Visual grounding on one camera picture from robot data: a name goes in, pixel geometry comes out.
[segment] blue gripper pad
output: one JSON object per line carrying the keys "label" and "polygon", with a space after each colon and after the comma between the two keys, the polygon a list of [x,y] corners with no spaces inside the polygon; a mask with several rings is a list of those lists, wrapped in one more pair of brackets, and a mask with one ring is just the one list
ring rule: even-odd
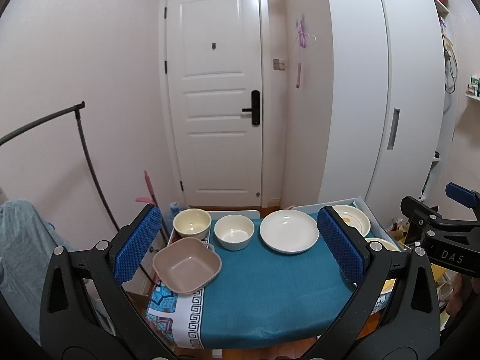
{"label": "blue gripper pad", "polygon": [[[318,212],[317,228],[345,278],[351,283],[361,283],[369,263],[369,254],[365,248],[367,242],[360,233],[355,228],[348,227],[330,206],[323,207]],[[355,243],[360,247],[363,245],[364,253],[359,252]]]}
{"label": "blue gripper pad", "polygon": [[133,278],[161,226],[162,214],[152,207],[115,256],[113,274],[118,284]]}
{"label": "blue gripper pad", "polygon": [[477,197],[472,191],[466,190],[454,183],[450,183],[445,187],[445,194],[450,199],[455,200],[467,208],[474,208],[478,204]]}

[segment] metal screw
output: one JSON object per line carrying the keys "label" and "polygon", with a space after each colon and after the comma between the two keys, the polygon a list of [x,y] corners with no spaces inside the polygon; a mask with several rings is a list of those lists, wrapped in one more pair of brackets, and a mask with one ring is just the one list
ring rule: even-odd
{"label": "metal screw", "polygon": [[59,255],[59,254],[62,254],[63,253],[63,246],[57,246],[54,250],[53,250],[53,254],[55,255]]}
{"label": "metal screw", "polygon": [[109,247],[109,242],[108,242],[108,241],[99,241],[99,242],[97,242],[97,244],[95,245],[95,247],[96,247],[99,251],[104,251],[106,248]]}
{"label": "metal screw", "polygon": [[425,250],[423,250],[423,247],[418,246],[415,248],[415,253],[418,254],[419,256],[424,256]]}
{"label": "metal screw", "polygon": [[370,243],[370,248],[374,251],[381,251],[383,246],[380,242],[373,241],[372,243]]}

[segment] white bowl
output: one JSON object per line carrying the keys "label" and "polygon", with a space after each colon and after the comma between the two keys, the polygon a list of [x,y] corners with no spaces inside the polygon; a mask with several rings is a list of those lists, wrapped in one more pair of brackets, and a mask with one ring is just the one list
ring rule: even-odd
{"label": "white bowl", "polygon": [[297,254],[315,245],[320,233],[311,216],[301,211],[281,210],[272,212],[262,221],[260,235],[273,250]]}
{"label": "white bowl", "polygon": [[370,220],[363,211],[345,204],[333,206],[333,209],[347,225],[356,228],[362,237],[365,238],[370,232]]}
{"label": "white bowl", "polygon": [[227,215],[217,221],[214,232],[225,249],[239,251],[250,243],[255,226],[245,216]]}
{"label": "white bowl", "polygon": [[210,231],[212,217],[207,211],[190,208],[173,219],[173,228],[182,238],[204,239]]}
{"label": "white bowl", "polygon": [[[388,251],[401,251],[399,247],[392,242],[386,241],[381,238],[366,238],[365,241],[367,242],[372,242],[372,241],[378,241],[380,242]],[[393,290],[393,285],[395,284],[395,279],[389,279],[385,281],[385,284],[383,285],[381,295],[383,294],[388,294],[389,292],[392,292]]]}

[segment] cabinet door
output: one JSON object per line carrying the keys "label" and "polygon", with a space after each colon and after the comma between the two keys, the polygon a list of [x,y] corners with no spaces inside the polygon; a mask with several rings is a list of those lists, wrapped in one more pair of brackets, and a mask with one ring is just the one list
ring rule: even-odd
{"label": "cabinet door", "polygon": [[434,0],[382,0],[390,85],[385,129],[366,202],[380,224],[418,198],[438,144],[445,90],[443,41]]}

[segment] plate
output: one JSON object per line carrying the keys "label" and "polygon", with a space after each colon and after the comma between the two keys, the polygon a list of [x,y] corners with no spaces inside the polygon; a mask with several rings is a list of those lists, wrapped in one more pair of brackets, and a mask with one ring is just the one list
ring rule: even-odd
{"label": "plate", "polygon": [[340,204],[333,206],[333,209],[340,215],[343,221],[358,230],[358,232],[365,237],[370,231],[370,220],[364,212],[356,207]]}
{"label": "plate", "polygon": [[[367,242],[378,241],[389,251],[400,251],[397,245],[394,245],[392,242],[386,241],[381,238],[373,238],[373,237],[366,238],[365,241]],[[392,292],[393,284],[395,284],[395,279],[389,279],[385,281],[385,284],[383,285],[383,288],[382,288],[382,292],[380,294],[383,295],[383,294],[388,294],[389,292]]]}
{"label": "plate", "polygon": [[275,251],[297,254],[315,245],[320,233],[311,216],[300,211],[281,210],[272,212],[262,221],[260,236]]}

